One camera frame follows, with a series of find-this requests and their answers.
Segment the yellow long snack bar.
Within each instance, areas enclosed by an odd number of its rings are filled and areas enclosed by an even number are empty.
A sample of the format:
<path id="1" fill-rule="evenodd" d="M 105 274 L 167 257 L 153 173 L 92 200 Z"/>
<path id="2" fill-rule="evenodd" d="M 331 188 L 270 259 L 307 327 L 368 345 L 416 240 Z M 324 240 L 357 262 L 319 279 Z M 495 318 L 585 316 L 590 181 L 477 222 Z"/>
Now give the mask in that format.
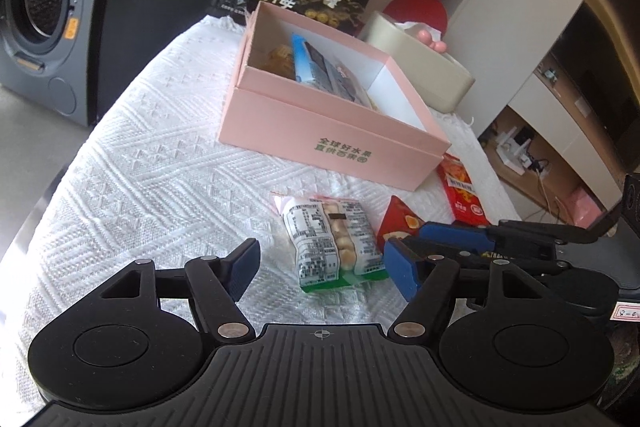
<path id="1" fill-rule="evenodd" d="M 259 68 L 289 80 L 296 79 L 293 50 L 285 44 L 271 50 Z"/>

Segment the red spicy strip packet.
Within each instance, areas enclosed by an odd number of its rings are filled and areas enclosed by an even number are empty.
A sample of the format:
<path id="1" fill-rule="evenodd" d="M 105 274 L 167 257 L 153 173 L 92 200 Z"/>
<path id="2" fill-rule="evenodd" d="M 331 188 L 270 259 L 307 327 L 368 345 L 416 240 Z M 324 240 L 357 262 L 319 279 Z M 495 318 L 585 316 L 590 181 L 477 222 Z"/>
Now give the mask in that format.
<path id="1" fill-rule="evenodd" d="M 454 215 L 454 223 L 469 227 L 488 227 L 490 222 L 462 161 L 446 153 L 437 167 L 437 173 Z"/>

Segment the small red egg packet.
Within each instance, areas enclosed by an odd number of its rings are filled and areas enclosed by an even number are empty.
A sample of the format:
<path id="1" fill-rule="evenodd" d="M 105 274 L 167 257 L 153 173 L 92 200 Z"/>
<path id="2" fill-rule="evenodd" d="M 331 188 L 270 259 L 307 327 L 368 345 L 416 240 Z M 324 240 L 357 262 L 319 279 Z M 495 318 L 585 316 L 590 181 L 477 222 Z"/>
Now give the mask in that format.
<path id="1" fill-rule="evenodd" d="M 376 245 L 381 253 L 384 251 L 385 243 L 390 237 L 403 239 L 407 236 L 417 236 L 420 228 L 424 225 L 422 220 L 407 204 L 398 196 L 393 195 L 387 206 L 382 223 L 376 234 Z"/>

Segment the white woven tablecloth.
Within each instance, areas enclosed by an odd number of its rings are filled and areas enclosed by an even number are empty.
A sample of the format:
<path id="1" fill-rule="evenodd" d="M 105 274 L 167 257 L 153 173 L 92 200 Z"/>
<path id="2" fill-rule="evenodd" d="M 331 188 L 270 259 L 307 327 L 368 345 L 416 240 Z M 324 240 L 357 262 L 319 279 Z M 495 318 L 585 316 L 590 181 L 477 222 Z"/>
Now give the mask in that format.
<path id="1" fill-rule="evenodd" d="M 217 139 L 242 31 L 204 18 L 130 84 L 55 191 L 24 254 L 2 263 L 1 421 L 90 426 L 44 404 L 27 351 L 50 321 L 130 262 L 181 267 L 249 237 L 262 265 L 240 307 L 276 337 L 224 350 L 198 383 L 149 413 L 102 426 L 477 426 L 484 407 L 450 393 L 429 357 L 380 332 L 404 307 L 389 281 L 306 294 L 274 194 L 358 200 L 378 225 L 391 187 L 221 144 Z"/>

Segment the cream tissue box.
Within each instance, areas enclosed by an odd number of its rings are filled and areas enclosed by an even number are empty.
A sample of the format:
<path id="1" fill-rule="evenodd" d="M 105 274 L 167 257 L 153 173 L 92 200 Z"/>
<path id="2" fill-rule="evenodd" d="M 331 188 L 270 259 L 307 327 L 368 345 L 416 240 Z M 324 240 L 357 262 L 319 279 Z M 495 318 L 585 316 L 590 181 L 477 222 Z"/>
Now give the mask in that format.
<path id="1" fill-rule="evenodd" d="M 399 23 L 381 12 L 371 15 L 359 38 L 388 54 L 426 105 L 440 113 L 452 113 L 475 79 L 447 51 L 436 53 L 416 38 L 421 29 L 428 30 L 435 40 L 442 40 L 442 33 L 427 24 Z"/>

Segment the pink bag on shelf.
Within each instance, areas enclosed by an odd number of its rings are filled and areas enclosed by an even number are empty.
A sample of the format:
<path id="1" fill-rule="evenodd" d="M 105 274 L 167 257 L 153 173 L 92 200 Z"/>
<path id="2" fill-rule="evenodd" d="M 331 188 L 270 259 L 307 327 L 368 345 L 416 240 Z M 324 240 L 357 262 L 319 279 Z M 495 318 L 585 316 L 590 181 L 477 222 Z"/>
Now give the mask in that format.
<path id="1" fill-rule="evenodd" d="M 597 199 L 581 185 L 567 196 L 565 204 L 573 225 L 578 228 L 588 229 L 605 213 Z"/>

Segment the pink cardboard box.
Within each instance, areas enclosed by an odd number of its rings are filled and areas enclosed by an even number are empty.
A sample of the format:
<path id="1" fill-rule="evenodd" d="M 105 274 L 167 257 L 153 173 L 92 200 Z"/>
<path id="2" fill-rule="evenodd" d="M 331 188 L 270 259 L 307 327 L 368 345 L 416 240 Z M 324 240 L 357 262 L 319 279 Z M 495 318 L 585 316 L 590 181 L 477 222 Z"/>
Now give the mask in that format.
<path id="1" fill-rule="evenodd" d="M 305 38 L 358 80 L 366 107 L 267 72 L 269 52 Z M 224 144 L 414 191 L 450 142 L 396 62 L 343 31 L 277 5 L 250 16 L 219 131 Z"/>

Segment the blue seaweed snack pack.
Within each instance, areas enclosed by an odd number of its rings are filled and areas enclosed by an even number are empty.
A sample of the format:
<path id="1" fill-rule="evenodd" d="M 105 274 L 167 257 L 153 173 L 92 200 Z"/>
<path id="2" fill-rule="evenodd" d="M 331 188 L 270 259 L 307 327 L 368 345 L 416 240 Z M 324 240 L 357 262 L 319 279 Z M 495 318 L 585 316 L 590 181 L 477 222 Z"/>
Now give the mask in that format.
<path id="1" fill-rule="evenodd" d="M 325 58 L 303 36 L 291 37 L 295 80 L 307 87 L 333 94 L 365 108 L 373 108 L 360 83 Z"/>

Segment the pink balls on tissue box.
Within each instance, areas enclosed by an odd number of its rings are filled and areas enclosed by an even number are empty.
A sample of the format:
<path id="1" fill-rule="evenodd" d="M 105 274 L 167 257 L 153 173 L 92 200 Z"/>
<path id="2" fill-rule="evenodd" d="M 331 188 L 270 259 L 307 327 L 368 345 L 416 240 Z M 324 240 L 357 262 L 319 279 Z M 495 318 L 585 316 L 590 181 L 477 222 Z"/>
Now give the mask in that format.
<path id="1" fill-rule="evenodd" d="M 419 30 L 416 38 L 418 38 L 423 44 L 425 44 L 428 48 L 432 49 L 436 53 L 443 54 L 447 51 L 446 43 L 444 43 L 442 40 L 435 40 L 428 30 Z"/>

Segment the white router on shelf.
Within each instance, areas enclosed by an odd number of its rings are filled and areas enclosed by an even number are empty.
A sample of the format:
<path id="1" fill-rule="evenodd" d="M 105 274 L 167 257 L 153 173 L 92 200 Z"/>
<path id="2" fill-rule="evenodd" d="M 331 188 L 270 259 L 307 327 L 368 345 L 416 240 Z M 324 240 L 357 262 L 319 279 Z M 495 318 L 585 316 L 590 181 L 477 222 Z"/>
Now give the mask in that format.
<path id="1" fill-rule="evenodd" d="M 528 157 L 527 149 L 532 139 L 526 139 L 522 144 L 515 141 L 516 132 L 522 128 L 512 127 L 508 132 L 501 132 L 496 143 L 496 153 L 503 166 L 523 176 L 532 161 Z"/>

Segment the green white biscuit packet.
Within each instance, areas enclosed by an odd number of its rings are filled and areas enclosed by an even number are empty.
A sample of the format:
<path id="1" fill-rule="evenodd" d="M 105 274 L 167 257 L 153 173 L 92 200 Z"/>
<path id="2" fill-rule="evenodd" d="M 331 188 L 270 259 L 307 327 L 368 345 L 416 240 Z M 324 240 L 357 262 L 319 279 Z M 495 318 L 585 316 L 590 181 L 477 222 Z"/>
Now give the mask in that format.
<path id="1" fill-rule="evenodd" d="M 358 200 L 283 194 L 272 199 L 295 248 L 305 293 L 386 279 L 382 251 Z"/>

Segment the white tv shelf unit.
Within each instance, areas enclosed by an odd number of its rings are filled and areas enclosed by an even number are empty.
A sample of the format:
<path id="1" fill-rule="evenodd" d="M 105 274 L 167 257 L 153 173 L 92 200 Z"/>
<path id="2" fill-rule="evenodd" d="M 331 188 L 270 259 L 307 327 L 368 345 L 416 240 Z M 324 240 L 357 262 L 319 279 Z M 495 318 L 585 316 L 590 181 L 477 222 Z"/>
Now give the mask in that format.
<path id="1" fill-rule="evenodd" d="M 523 176 L 503 166 L 496 153 L 501 132 L 512 127 L 515 141 L 532 139 L 532 161 Z M 627 169 L 586 99 L 570 80 L 533 74 L 480 137 L 485 152 L 518 215 L 525 221 L 572 225 L 565 201 L 579 185 L 608 211 L 622 198 Z"/>

